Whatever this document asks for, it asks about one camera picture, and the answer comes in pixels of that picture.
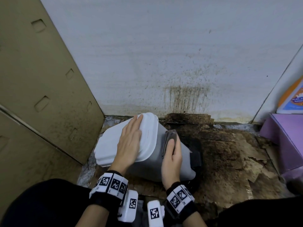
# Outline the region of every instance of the hand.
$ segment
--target hand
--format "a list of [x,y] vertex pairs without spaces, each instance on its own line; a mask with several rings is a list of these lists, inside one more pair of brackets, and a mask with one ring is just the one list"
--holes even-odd
[[169,140],[166,153],[162,162],[162,183],[165,190],[169,189],[173,183],[180,181],[180,170],[182,164],[181,142],[177,135],[177,141]]
[[139,129],[143,115],[134,116],[123,128],[117,145],[116,157],[109,170],[118,171],[123,176],[127,169],[135,162],[139,149],[141,130]]

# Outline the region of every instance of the left hand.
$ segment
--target left hand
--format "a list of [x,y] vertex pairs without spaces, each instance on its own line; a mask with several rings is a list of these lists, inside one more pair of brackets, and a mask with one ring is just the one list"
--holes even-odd
[[142,133],[139,128],[142,119],[143,115],[134,116],[123,128],[117,145],[117,154],[109,170],[118,171],[124,176],[127,169],[135,162],[140,149]]

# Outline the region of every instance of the mold stain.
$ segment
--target mold stain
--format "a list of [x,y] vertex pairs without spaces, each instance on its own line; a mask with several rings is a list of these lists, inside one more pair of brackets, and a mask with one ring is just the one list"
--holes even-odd
[[169,111],[171,113],[195,113],[207,97],[209,87],[169,87]]

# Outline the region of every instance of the purple box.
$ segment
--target purple box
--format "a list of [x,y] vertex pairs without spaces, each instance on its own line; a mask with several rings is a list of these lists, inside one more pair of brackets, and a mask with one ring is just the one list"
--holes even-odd
[[260,135],[280,146],[279,171],[287,182],[303,176],[302,114],[271,114]]

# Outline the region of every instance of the right hand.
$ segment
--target right hand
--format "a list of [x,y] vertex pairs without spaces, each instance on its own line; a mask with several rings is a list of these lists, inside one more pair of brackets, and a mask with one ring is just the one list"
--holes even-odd
[[179,136],[177,135],[176,146],[175,141],[173,139],[169,140],[166,147],[166,153],[162,162],[162,183],[165,190],[169,189],[173,183],[180,181],[181,164],[181,142]]

